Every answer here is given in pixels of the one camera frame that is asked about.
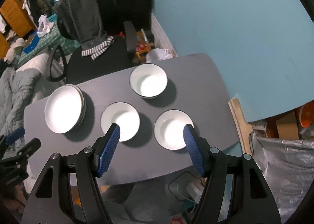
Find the white bowl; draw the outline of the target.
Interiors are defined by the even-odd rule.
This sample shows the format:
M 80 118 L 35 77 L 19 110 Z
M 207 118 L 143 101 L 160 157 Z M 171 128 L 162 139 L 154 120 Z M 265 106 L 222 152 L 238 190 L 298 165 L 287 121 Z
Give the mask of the white bowl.
M 144 99 L 152 99 L 164 92 L 168 84 L 167 73 L 156 64 L 142 64 L 129 76 L 131 89 Z
M 112 124 L 120 127 L 119 142 L 132 139 L 140 128 L 140 116 L 137 110 L 125 102 L 110 104 L 102 113 L 100 125 L 105 134 Z
M 171 151 L 181 150 L 186 146 L 184 127 L 194 123 L 188 114 L 181 110 L 168 110 L 160 114 L 154 124 L 154 137 L 158 144 Z

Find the white plate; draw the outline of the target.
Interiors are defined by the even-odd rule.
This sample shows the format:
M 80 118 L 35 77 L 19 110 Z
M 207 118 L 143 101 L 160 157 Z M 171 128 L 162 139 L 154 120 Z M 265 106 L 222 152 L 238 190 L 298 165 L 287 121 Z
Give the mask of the white plate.
M 86 112 L 85 97 L 79 87 L 66 84 L 57 88 L 46 101 L 44 117 L 47 127 L 56 134 L 77 128 Z

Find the grey quilted comforter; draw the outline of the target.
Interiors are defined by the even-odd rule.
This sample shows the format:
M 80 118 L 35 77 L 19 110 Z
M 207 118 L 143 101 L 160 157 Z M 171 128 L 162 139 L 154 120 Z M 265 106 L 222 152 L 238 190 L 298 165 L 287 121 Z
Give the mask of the grey quilted comforter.
M 1 135 L 23 126 L 23 113 L 30 104 L 42 74 L 34 69 L 15 71 L 9 67 L 1 75 Z

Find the white plastic bag on floor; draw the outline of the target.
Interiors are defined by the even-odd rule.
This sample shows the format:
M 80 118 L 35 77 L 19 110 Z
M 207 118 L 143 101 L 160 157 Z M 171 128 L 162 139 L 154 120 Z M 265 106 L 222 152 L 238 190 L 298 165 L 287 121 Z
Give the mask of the white plastic bag on floor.
M 152 63 L 160 60 L 168 60 L 172 58 L 173 54 L 170 52 L 169 49 L 155 48 L 146 55 L 146 63 Z

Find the black office chair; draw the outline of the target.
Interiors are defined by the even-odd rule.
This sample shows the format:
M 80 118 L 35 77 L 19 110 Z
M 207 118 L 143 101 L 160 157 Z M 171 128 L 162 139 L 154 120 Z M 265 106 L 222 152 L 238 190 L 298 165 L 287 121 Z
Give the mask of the black office chair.
M 136 30 L 132 22 L 122 20 L 115 0 L 59 0 L 54 12 L 60 34 L 80 46 L 69 60 L 60 45 L 49 51 L 49 81 L 77 85 L 133 67 Z

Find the silver foil bag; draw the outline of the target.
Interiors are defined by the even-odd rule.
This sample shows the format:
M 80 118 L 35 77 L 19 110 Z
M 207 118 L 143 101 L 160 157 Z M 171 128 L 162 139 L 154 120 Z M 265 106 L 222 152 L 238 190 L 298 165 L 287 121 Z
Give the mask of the silver foil bag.
M 250 134 L 252 157 L 268 183 L 282 222 L 301 204 L 313 182 L 313 140 L 280 140 Z

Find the blue flat box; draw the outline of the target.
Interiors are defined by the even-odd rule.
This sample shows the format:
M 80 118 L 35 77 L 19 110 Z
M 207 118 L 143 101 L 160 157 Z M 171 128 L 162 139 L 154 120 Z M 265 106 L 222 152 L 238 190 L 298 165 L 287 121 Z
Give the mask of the blue flat box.
M 32 52 L 36 46 L 38 45 L 38 42 L 39 42 L 39 37 L 37 35 L 36 32 L 34 32 L 28 39 L 27 39 L 27 42 L 25 44 L 25 47 L 23 49 L 23 52 L 25 54 L 29 54 L 30 52 Z

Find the green checkered tablecloth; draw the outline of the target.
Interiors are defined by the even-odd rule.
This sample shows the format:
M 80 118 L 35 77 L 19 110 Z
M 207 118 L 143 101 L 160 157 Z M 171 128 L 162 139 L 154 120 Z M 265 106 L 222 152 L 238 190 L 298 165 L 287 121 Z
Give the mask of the green checkered tablecloth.
M 55 22 L 51 31 L 39 39 L 34 50 L 30 51 L 28 54 L 24 51 L 22 52 L 20 59 L 17 63 L 17 67 L 20 68 L 44 49 L 48 48 L 49 50 L 51 50 L 58 45 L 62 47 L 62 50 L 66 56 L 73 53 L 80 46 L 77 41 L 69 40 L 63 37 L 58 30 L 58 25 Z

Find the white plastic bag on table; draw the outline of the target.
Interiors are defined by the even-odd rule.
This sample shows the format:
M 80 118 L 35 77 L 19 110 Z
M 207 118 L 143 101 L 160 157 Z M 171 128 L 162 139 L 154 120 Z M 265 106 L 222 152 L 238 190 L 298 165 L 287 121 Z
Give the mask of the white plastic bag on table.
M 51 31 L 53 25 L 54 23 L 50 22 L 46 15 L 41 15 L 38 20 L 38 37 L 41 38 L 48 34 Z

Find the wooden wardrobe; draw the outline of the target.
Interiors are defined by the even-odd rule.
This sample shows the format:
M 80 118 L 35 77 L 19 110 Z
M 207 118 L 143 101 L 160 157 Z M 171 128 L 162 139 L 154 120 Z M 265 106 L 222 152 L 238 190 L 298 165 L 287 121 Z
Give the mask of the wooden wardrobe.
M 22 1 L 5 0 L 1 5 L 1 15 L 17 36 L 21 38 L 36 30 L 36 26 L 28 13 L 22 9 Z

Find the dark grey hooded sweater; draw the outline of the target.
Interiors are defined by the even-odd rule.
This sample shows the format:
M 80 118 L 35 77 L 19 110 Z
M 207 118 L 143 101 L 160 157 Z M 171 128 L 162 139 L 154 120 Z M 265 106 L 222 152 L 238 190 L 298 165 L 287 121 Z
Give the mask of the dark grey hooded sweater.
M 59 0 L 54 12 L 69 36 L 81 44 L 83 57 L 95 61 L 114 43 L 104 29 L 97 0 Z

